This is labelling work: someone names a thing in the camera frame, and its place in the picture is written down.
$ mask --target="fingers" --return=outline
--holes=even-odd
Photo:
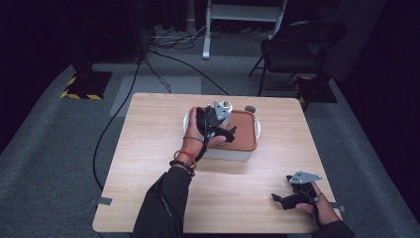
[[[313,213],[313,206],[307,203],[297,203],[295,206],[296,209],[299,209],[309,215],[312,215]]]
[[[193,107],[189,110],[189,123],[188,124],[194,124],[197,121],[197,108]]]
[[[312,186],[314,187],[314,190],[316,192],[316,195],[319,196],[321,194],[321,189],[319,189],[318,185],[316,184],[315,181],[311,181]]]
[[[209,143],[207,144],[208,147],[215,147],[223,145],[226,142],[226,137],[224,136],[216,136],[212,137],[209,140]]]

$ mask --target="yellow black striped tape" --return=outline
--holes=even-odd
[[[300,90],[299,84],[296,83],[296,85],[294,85],[294,89],[296,89],[297,100],[300,103],[304,103],[305,102],[305,98],[303,97],[302,94],[299,93],[299,90]]]
[[[71,88],[71,86],[74,84],[74,81],[76,80],[76,76],[74,76],[65,87],[64,91],[61,94],[60,98],[68,97],[72,99],[92,99],[92,100],[101,100],[103,99],[100,95],[94,95],[94,94],[81,94],[81,93],[68,93],[68,90]]]

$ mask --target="wooden table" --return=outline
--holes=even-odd
[[[133,96],[93,221],[98,232],[132,232],[144,196],[169,169],[193,106],[230,101],[253,105],[262,125],[258,146],[245,162],[202,159],[189,188],[185,233],[307,233],[308,215],[283,210],[271,193],[291,195],[285,176],[320,175],[317,184],[335,201],[299,102],[290,98],[137,93]]]

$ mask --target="dark background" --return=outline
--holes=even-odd
[[[96,25],[129,47],[104,37],[68,8],[75,34],[90,62],[135,51],[135,33],[127,5],[122,2],[72,1]],[[44,90],[70,65],[70,59],[35,1],[2,1],[0,9],[2,152]],[[417,220],[419,12],[420,4],[415,1],[388,0],[348,79],[338,82]]]

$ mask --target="plastic container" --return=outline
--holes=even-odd
[[[187,125],[188,114],[184,117],[184,130],[186,130]],[[257,148],[261,132],[260,121],[251,112],[233,110],[231,122],[225,129],[230,130],[234,126],[237,127],[234,134],[235,140],[222,146],[208,148],[203,155],[203,159],[246,161],[250,158],[252,152]]]

